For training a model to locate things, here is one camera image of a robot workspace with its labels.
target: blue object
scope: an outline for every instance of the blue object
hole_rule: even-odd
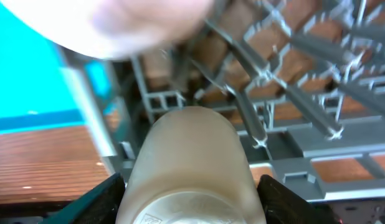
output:
[[[0,3],[0,134],[83,124],[59,68],[55,45]],[[106,93],[103,67],[87,69],[97,94]]]

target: wooden surface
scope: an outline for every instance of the wooden surface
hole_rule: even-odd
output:
[[[290,0],[283,15],[288,24],[297,29],[319,6],[319,1]],[[235,5],[224,14],[220,24],[238,39],[252,22],[252,15],[251,7],[236,0]],[[334,41],[338,41],[341,34],[340,28],[333,22],[318,24],[312,32]],[[249,43],[263,57],[269,58],[274,45],[280,49],[286,42],[287,38],[277,26],[273,26],[255,35]],[[195,56],[213,68],[224,55],[225,49],[225,43],[212,35],[198,44]],[[171,65],[160,49],[145,54],[144,63],[150,87],[167,85]],[[311,68],[311,63],[307,55],[293,50],[284,58],[284,66],[278,75],[288,82],[294,82]],[[227,69],[227,79],[236,86],[241,86],[248,80],[237,62],[233,62]],[[323,88],[326,83],[327,80],[314,80],[305,84],[304,89]],[[276,84],[271,83],[250,94],[269,96],[275,95],[279,90]],[[222,94],[214,91],[205,100],[219,98],[223,98]],[[361,109],[363,107],[352,99],[344,100],[344,112]],[[277,119],[302,116],[293,105],[277,107],[275,114]],[[237,112],[230,115],[229,119],[235,123],[240,122]],[[111,117],[111,122],[116,123],[116,117]],[[385,156],[376,159],[385,168]],[[327,182],[372,178],[354,160],[318,162],[314,166]],[[262,174],[271,174],[271,170],[256,168],[252,173],[258,182]],[[107,173],[85,127],[0,135],[0,203],[73,200],[106,178]]]

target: cylindrical container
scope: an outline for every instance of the cylindrical container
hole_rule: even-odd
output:
[[[159,119],[138,155],[116,223],[266,223],[230,122],[202,107]]]

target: plastic lid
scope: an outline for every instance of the plastic lid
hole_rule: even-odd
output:
[[[242,215],[224,199],[206,192],[169,193],[142,209],[134,224],[240,224]]]

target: dark blue edge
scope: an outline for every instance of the dark blue edge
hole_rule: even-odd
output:
[[[0,118],[0,134],[83,125],[79,110]]]

